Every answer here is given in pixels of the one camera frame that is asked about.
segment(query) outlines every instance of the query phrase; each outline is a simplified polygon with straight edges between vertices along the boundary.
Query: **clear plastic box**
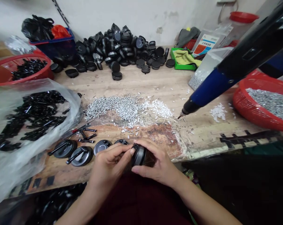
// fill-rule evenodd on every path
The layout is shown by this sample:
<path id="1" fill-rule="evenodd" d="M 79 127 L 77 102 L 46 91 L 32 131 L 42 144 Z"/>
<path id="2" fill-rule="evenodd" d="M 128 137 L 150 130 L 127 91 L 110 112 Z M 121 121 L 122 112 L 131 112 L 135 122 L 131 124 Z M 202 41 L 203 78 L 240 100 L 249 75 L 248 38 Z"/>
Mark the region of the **clear plastic box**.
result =
<path id="1" fill-rule="evenodd" d="M 233 47 L 225 47 L 210 50 L 204 57 L 201 65 L 192 76 L 188 85 L 195 91 L 208 77 L 214 68 L 233 50 Z"/>

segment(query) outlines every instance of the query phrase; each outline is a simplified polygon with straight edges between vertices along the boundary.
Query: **wall outlet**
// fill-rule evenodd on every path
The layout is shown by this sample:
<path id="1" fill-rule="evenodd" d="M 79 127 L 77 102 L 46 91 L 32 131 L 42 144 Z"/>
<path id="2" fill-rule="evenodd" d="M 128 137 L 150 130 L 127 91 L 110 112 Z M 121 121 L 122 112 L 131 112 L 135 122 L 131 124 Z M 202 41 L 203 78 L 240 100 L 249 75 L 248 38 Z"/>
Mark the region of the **wall outlet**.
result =
<path id="1" fill-rule="evenodd" d="M 217 0 L 217 3 L 233 3 L 236 0 Z"/>

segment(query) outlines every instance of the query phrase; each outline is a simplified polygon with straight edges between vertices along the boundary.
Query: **wooden workbench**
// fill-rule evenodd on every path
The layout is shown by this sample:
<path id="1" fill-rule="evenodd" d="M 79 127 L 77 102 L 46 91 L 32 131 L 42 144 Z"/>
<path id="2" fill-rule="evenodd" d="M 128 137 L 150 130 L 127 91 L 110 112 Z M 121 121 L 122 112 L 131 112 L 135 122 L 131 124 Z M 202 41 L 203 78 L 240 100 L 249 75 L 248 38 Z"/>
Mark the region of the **wooden workbench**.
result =
<path id="1" fill-rule="evenodd" d="M 155 120 L 156 114 L 148 114 L 147 125 L 136 125 L 132 130 L 140 127 L 139 134 L 137 136 L 130 135 L 128 142 L 132 143 L 134 139 L 139 137 L 149 137 L 165 148 L 174 162 L 195 160 L 283 139 L 281 132 L 268 131 L 258 127 L 243 119 L 230 108 L 229 103 L 232 101 L 236 87 L 229 89 L 196 113 L 186 116 L 185 122 L 184 120 L 177 121 L 176 117 L 179 116 L 182 106 L 186 102 L 182 98 L 188 99 L 193 93 L 193 90 L 188 86 L 193 71 L 175 70 L 163 66 L 159 70 L 151 69 L 151 72 L 145 75 L 136 66 L 130 65 L 121 67 L 123 79 L 114 81 L 111 77 L 111 70 L 104 62 L 102 65 L 103 70 L 80 73 L 74 79 L 70 79 L 64 72 L 61 72 L 55 75 L 55 81 L 71 90 L 80 92 L 83 95 L 84 109 L 93 102 L 94 96 L 99 98 L 145 92 L 144 96 L 151 96 L 151 100 L 159 97 L 160 101 L 174 110 L 172 111 L 174 117 Z M 225 106 L 227 113 L 226 121 L 219 119 L 220 122 L 217 123 L 209 111 L 219 103 Z M 94 144 L 79 143 L 78 146 L 94 147 L 102 139 L 110 140 L 112 143 L 118 139 L 127 139 L 129 133 L 121 133 L 122 126 L 126 126 L 126 123 L 121 121 L 115 113 L 109 112 L 91 122 L 91 128 L 97 129 L 98 136 L 93 139 L 96 142 Z M 22 185 L 15 187 L 10 197 L 86 182 L 94 159 L 95 157 L 84 167 L 74 167 L 66 165 L 66 159 L 48 157 L 44 153 L 40 160 L 41 162 L 45 160 L 45 169 Z"/>

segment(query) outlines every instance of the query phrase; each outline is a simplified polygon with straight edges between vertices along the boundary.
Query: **white wall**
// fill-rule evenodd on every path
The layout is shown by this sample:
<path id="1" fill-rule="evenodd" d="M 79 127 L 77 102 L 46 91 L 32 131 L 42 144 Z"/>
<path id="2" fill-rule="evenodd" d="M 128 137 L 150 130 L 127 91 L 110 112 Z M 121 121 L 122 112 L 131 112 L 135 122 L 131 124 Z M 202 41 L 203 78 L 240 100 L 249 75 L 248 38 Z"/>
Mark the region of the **white wall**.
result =
<path id="1" fill-rule="evenodd" d="M 239 11 L 255 13 L 265 1 L 239 0 Z M 173 45 L 182 28 L 201 29 L 209 18 L 217 20 L 221 10 L 217 0 L 58 0 L 58 4 L 78 39 L 104 33 L 115 23 L 159 45 Z M 222 18 L 235 9 L 225 7 Z M 12 34 L 24 37 L 21 24 L 32 14 L 64 25 L 51 0 L 0 0 L 0 40 Z"/>

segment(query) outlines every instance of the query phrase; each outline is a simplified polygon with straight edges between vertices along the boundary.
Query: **hand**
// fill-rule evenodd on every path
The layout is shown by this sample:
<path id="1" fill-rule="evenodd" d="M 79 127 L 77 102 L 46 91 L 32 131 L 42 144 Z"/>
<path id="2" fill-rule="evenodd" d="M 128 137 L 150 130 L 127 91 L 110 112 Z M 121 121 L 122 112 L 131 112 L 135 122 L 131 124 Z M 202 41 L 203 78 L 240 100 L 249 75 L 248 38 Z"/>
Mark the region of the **hand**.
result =
<path id="1" fill-rule="evenodd" d="M 87 189 L 108 195 L 135 152 L 133 145 L 117 143 L 97 153 Z"/>
<path id="2" fill-rule="evenodd" d="M 147 148 L 154 154 L 157 161 L 153 168 L 147 166 L 134 166 L 132 172 L 174 188 L 182 173 L 171 162 L 167 152 L 164 149 L 160 149 L 154 141 L 148 138 L 135 140 L 134 143 Z"/>

